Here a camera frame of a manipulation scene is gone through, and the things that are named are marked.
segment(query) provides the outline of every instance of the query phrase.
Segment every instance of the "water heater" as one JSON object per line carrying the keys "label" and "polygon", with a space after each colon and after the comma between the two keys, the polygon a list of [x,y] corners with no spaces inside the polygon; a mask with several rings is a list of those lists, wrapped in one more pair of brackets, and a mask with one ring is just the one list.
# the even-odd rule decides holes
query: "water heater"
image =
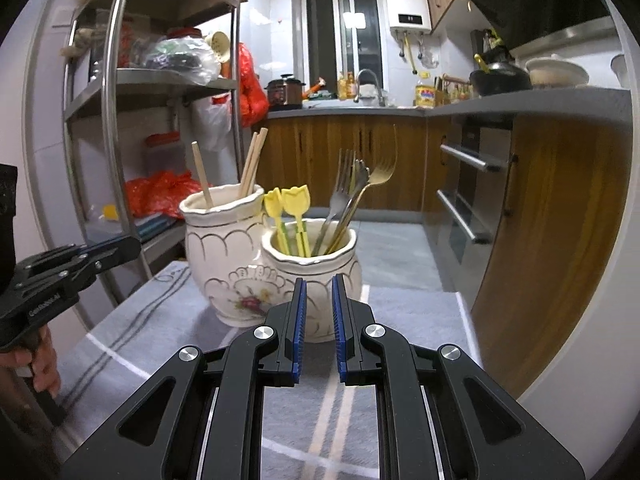
{"label": "water heater", "polygon": [[386,9],[392,32],[431,32],[427,0],[386,0]]}

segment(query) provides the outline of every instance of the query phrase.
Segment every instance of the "oven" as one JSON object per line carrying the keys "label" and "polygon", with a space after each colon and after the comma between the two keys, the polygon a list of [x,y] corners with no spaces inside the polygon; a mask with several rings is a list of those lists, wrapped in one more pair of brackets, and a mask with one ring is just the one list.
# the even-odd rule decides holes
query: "oven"
{"label": "oven", "polygon": [[511,118],[453,122],[440,146],[447,165],[436,250],[444,271],[472,307],[502,215],[511,150]]}

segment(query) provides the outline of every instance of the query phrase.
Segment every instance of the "pot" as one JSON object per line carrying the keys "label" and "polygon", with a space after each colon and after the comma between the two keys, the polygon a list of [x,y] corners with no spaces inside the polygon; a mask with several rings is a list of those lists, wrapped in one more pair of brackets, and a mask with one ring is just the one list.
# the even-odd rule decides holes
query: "pot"
{"label": "pot", "polygon": [[267,98],[271,110],[302,108],[304,83],[293,74],[282,74],[282,79],[274,79],[267,85]]}
{"label": "pot", "polygon": [[492,63],[489,73],[474,70],[469,81],[481,96],[531,90],[531,79],[523,69],[510,63]]}
{"label": "pot", "polygon": [[534,86],[567,88],[589,82],[589,74],[585,69],[558,54],[529,59],[525,67]]}

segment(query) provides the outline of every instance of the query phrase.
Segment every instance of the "cabinet handle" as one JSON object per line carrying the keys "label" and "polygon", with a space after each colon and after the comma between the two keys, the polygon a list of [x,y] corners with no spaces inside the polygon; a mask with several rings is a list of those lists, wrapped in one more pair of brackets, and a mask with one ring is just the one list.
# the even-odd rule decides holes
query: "cabinet handle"
{"label": "cabinet handle", "polygon": [[511,164],[509,165],[509,170],[507,172],[507,186],[504,191],[504,208],[502,210],[503,214],[507,217],[513,216],[513,208],[510,207],[511,203],[511,188],[513,187],[513,181],[515,180],[515,170],[516,164],[518,163],[518,156],[511,155]]}
{"label": "cabinet handle", "polygon": [[[443,135],[442,138],[440,139],[440,147],[442,147],[444,145],[444,143],[447,142],[447,136]],[[443,159],[442,154],[444,152],[442,151],[442,149],[440,150],[440,165],[441,166],[446,166],[447,163],[446,161]]]}
{"label": "cabinet handle", "polygon": [[477,154],[473,152],[464,152],[457,146],[449,146],[448,144],[441,144],[440,151],[445,152],[448,155],[454,156],[457,160],[470,165],[472,168],[476,168],[478,171],[486,173],[487,171],[500,171],[500,166],[492,162],[482,160]]}
{"label": "cabinet handle", "polygon": [[462,215],[456,209],[456,206],[449,199],[449,197],[444,194],[444,192],[439,189],[436,191],[436,195],[442,202],[442,205],[447,210],[447,212],[451,215],[451,217],[456,221],[456,223],[462,229],[462,232],[468,238],[468,240],[473,244],[488,244],[490,242],[489,237],[485,234],[475,233],[471,229],[468,223],[465,222],[465,219],[462,218]]}

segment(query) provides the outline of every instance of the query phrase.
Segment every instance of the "faucet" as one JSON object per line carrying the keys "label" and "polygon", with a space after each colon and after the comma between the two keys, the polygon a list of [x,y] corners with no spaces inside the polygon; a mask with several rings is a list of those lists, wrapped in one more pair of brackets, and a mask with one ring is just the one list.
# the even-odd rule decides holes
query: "faucet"
{"label": "faucet", "polygon": [[378,76],[376,75],[375,72],[373,72],[373,70],[369,69],[369,68],[363,68],[362,70],[360,70],[358,72],[358,75],[356,76],[356,85],[358,86],[358,93],[356,94],[356,97],[353,98],[353,102],[357,103],[360,101],[360,76],[362,76],[362,74],[364,73],[369,73],[373,76],[373,81],[375,82],[376,85],[376,90],[378,91],[378,106],[380,107],[385,107],[386,106],[386,99],[385,97],[382,95],[382,87],[380,86],[380,82],[378,81]]}

